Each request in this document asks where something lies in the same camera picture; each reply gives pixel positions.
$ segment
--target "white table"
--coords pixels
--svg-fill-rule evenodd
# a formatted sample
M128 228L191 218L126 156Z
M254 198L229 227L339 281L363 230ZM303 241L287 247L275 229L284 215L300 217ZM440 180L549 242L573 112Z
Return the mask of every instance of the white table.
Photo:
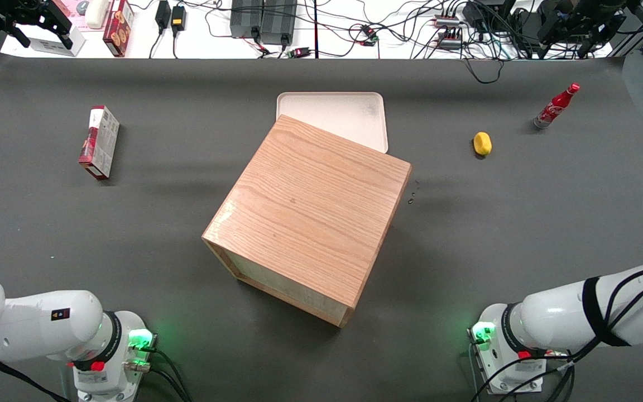
M220 8L230 8L232 0L220 0ZM389 13L397 10L406 0L367 0L366 15L371 21L380 21L385 18ZM136 4L141 7L148 5L148 0L130 0L131 4ZM425 2L408 3L401 8L400 13L390 16L383 23L385 25L393 25L393 23L403 21L408 13L414 8L418 8ZM444 0L446 6L452 3L451 0ZM314 48L314 11L312 9L312 0L299 0L299 5L296 10L298 18L296 19L294 40L291 49L296 47L308 46ZM170 6L174 7L175 1L170 2ZM212 7L214 2L205 4L206 7ZM530 0L518 0L515 7L531 8L539 5L539 1L531 2ZM210 34L210 30L214 35L227 36L230 34L229 30L229 15L230 11L212 11L208 15L210 8L205 7L189 7L185 6L187 10L186 30L178 35L176 43L176 55L181 59L254 59L260 56L260 52L254 49L243 39L234 38L217 38ZM135 21L133 22L132 36L130 43L128 43L128 58L147 58L150 54L150 49L153 43L158 38L158 28L153 20L157 9L157 0L153 0L150 7L146 10L140 10L133 7L136 13ZM358 20L366 20L364 17L364 5L358 0L319 0L318 7L318 21L319 25L319 48L321 51L330 54L345 54L352 48L352 44L348 41L342 40L339 36L349 39L349 33L346 28L350 27L357 21L348 20L347 18L339 18L336 16L327 15L325 12L335 13L335 15L348 16L350 18L357 18ZM413 33L413 38L419 43L425 44L436 33L436 28L433 27L431 18L437 10L427 11L419 16L416 23L416 30ZM406 35L411 36L411 25L413 21L409 21L407 26ZM344 30L331 31L322 25L334 25ZM56 36L48 31L42 30L37 26L20 26L21 31L29 37L39 39L57 40ZM398 32L401 31L401 25L396 25L394 29ZM464 34L466 37L472 32L472 28L464 27ZM113 57L109 49L102 41L102 31L84 32L83 36L86 38L86 43L81 49L77 57L81 58L109 58ZM421 46L414 46L411 41L403 43L394 38L387 30L382 30L378 33L378 48L376 46L361 46L356 44L353 46L347 58L352 59L375 59L380 56L382 59L408 59L412 54L418 53ZM517 56L515 48L510 43L502 44L504 52L501 52L503 58L515 58ZM281 46L266 46L272 52L281 50ZM596 51L594 56L602 57L607 56L612 48L607 45L602 49ZM487 58L490 55L490 47L482 44L476 44L468 48L471 55L477 58ZM2 53L12 54L15 56L24 57L64 57L55 54L47 54L33 49L24 48L16 39L8 37L2 46ZM551 52L548 57L559 56L562 52ZM442 51L437 49L433 52L431 58L433 59L459 59L461 55L457 51ZM321 54L319 58L329 58ZM170 28L164 31L163 37L156 45L153 53L154 59L172 59L173 58L173 36ZM313 55L308 56L307 59L314 58Z

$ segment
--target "red light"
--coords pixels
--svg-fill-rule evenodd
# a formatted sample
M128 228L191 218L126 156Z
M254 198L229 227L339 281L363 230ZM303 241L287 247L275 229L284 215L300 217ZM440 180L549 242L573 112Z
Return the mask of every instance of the red light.
M91 363L91 371L103 371L105 363L102 361L94 361Z

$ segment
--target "white tray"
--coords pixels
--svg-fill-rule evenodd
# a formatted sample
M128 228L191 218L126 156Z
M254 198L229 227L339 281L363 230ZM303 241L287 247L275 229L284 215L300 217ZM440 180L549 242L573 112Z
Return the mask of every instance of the white tray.
M284 92L277 97L282 114L379 152L388 151L386 112L376 92Z

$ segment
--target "red cookie box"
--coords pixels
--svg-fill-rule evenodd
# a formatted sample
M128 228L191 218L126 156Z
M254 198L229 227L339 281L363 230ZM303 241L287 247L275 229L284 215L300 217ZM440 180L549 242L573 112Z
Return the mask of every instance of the red cookie box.
M133 10L127 0L114 0L111 3L108 21L105 23L103 41L115 57L126 55L128 42L131 40L134 17Z

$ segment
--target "white robotic arm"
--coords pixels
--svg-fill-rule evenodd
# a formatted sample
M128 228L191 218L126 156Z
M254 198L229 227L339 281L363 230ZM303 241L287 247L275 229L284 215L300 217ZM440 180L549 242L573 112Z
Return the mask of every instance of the white robotic arm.
M516 392L541 391L538 375L546 371L541 356L577 353L595 339L600 346L643 343L643 297L613 328L604 322L607 316L610 323L617 320L642 291L643 265L534 293L520 303L490 305L469 329L483 375L490 379L489 392L507 394L519 386Z
M0 362L49 356L74 371L79 399L133 400L153 335L138 315L104 311L86 290L5 299L0 285Z

